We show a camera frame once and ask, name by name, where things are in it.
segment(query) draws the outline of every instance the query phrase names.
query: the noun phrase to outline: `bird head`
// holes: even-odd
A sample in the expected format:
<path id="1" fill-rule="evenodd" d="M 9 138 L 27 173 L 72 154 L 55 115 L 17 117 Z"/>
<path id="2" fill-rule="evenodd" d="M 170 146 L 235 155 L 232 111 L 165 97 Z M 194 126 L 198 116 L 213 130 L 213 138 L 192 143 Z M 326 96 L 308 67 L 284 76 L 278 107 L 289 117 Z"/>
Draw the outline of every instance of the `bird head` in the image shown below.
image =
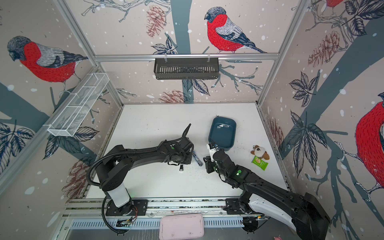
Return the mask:
<path id="1" fill-rule="evenodd" d="M 24 36 L 16 36 L 13 39 L 9 40 L 7 48 L 9 52 L 9 56 L 11 56 L 12 60 L 20 59 L 22 61 L 26 60 L 24 55 L 24 46 L 30 43 L 31 40 Z"/>
<path id="2" fill-rule="evenodd" d="M 215 18 L 220 14 L 227 14 L 227 12 L 222 7 L 213 7 L 207 11 L 207 14 L 205 15 L 204 19 L 212 23 Z"/>

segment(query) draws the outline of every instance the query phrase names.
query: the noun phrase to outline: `blue bin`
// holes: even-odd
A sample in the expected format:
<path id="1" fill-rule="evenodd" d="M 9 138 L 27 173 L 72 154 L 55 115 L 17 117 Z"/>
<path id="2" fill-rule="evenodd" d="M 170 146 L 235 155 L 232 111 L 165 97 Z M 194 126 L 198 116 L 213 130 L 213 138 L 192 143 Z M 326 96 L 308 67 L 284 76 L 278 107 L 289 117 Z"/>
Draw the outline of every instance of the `blue bin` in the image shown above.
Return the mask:
<path id="1" fill-rule="evenodd" d="M 208 142 L 215 142 L 219 148 L 228 151 L 235 143 L 236 122 L 230 118 L 215 117 L 209 132 Z"/>

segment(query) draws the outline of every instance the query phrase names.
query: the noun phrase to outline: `pink tray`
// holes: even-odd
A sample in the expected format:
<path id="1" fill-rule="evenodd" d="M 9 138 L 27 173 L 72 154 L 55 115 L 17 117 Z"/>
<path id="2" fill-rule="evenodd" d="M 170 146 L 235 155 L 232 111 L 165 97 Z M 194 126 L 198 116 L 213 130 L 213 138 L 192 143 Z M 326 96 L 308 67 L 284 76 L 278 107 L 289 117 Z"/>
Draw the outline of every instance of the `pink tray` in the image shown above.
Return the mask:
<path id="1" fill-rule="evenodd" d="M 160 220 L 160 240 L 182 240 L 204 236 L 201 214 L 186 214 L 163 217 Z"/>

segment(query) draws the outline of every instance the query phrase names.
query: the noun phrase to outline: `work surface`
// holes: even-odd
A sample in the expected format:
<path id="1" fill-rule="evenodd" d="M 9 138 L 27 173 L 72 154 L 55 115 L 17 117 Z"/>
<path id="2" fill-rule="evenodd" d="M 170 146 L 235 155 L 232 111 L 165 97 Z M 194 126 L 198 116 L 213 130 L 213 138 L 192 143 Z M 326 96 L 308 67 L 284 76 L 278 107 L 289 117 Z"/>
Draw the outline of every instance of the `work surface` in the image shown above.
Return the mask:
<path id="1" fill-rule="evenodd" d="M 226 153 L 235 164 L 242 165 L 261 178 L 286 189 L 286 185 L 273 154 L 256 105 L 253 103 L 223 104 L 157 104 L 125 105 L 108 144 L 106 153 L 114 146 L 140 149 L 157 146 L 161 141 L 176 139 L 191 123 L 187 137 L 195 146 L 195 152 L 203 161 L 209 156 L 207 149 L 209 130 L 216 116 L 236 121 L 234 146 Z M 252 163 L 253 145 L 264 147 L 270 156 L 263 171 Z M 130 170 L 124 185 L 131 197 L 229 197 L 239 196 L 241 189 L 233 189 L 220 180 L 216 172 L 208 174 L 205 165 L 194 159 L 190 165 L 169 166 L 152 163 Z M 87 198 L 104 198 L 99 187 L 91 186 Z"/>

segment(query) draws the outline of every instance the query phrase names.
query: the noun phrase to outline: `bullfinch illustration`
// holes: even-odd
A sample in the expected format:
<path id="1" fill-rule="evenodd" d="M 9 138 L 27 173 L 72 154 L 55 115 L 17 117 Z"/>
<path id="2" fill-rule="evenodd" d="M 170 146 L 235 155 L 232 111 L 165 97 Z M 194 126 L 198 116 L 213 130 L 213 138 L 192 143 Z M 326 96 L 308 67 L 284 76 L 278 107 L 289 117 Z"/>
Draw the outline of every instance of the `bullfinch illustration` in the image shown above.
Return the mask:
<path id="1" fill-rule="evenodd" d="M 260 53 L 265 53 L 250 41 L 243 30 L 235 25 L 227 16 L 227 12 L 222 7 L 210 8 L 205 15 L 208 26 L 209 41 L 221 51 L 235 52 L 242 48 L 251 48 Z"/>
<path id="2" fill-rule="evenodd" d="M 43 46 L 24 36 L 16 36 L 11 39 L 7 48 L 12 60 L 19 59 L 36 77 L 47 82 L 63 83 L 64 90 L 59 93 L 59 96 L 63 92 L 69 93 L 65 89 L 65 81 L 72 75 L 77 77 L 74 72 L 77 64 L 88 59 L 88 57 L 69 53 L 60 48 Z"/>
<path id="3" fill-rule="evenodd" d="M 384 101 L 384 93 L 378 95 Z M 366 193 L 368 198 L 365 201 L 371 201 L 371 193 L 377 189 L 384 188 L 384 102 L 379 102 L 365 116 L 363 116 L 356 126 L 356 145 L 357 154 L 351 154 L 343 151 L 342 161 L 345 155 L 349 155 L 360 160 L 365 168 L 376 179 L 376 185 L 367 190 L 361 183 L 356 182 Z"/>

